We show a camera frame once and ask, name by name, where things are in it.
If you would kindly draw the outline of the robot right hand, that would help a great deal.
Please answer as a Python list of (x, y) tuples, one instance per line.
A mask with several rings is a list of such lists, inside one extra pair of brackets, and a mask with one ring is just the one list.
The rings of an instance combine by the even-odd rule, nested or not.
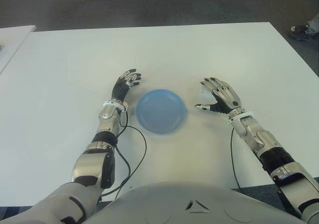
[(204, 111), (229, 114), (233, 110), (242, 107), (242, 103), (236, 92), (226, 82), (217, 78), (205, 78), (200, 82), (216, 99), (215, 104), (196, 104), (194, 107)]

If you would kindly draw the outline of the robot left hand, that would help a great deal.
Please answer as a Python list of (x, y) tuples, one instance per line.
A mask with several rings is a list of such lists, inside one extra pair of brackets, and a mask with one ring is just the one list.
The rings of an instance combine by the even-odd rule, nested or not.
[(124, 102), (129, 89), (140, 84), (142, 75), (136, 71), (136, 69), (127, 70), (118, 78), (112, 90), (112, 100)]

